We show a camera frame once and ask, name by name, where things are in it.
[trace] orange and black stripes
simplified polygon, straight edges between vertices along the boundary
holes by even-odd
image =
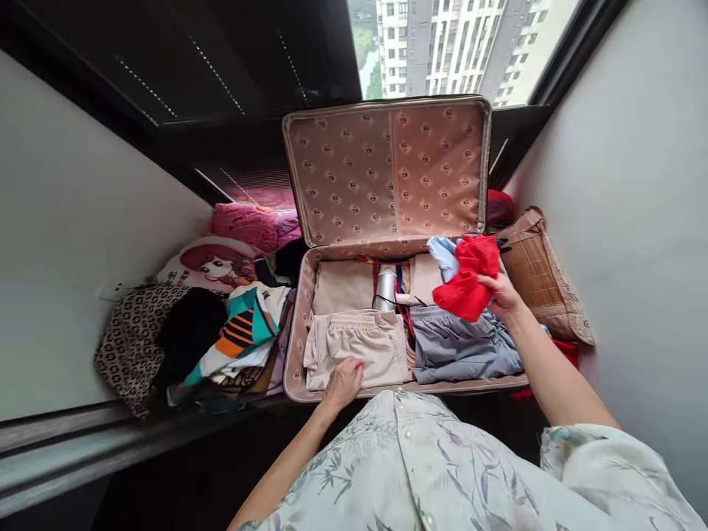
[[[233,316],[221,329],[221,336],[242,350],[253,345],[253,309]]]

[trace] open suitcase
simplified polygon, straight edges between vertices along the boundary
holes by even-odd
[[[409,258],[432,235],[485,230],[491,106],[481,96],[358,103],[298,111],[283,119],[302,235],[302,259],[283,387],[297,402],[318,264],[324,260]],[[526,375],[437,382],[404,389],[482,393],[528,384]],[[372,397],[388,387],[362,389]]]

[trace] wall outlet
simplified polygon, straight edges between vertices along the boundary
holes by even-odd
[[[120,301],[124,296],[128,295],[137,284],[127,280],[109,280],[103,285],[98,298],[112,302]]]

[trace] apartment building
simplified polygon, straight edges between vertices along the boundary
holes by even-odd
[[[376,0],[383,97],[526,103],[579,0]]]

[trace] white floral top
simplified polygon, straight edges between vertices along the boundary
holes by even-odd
[[[541,468],[436,397],[384,391],[301,472],[273,531],[706,529],[662,458],[606,426],[547,429]]]

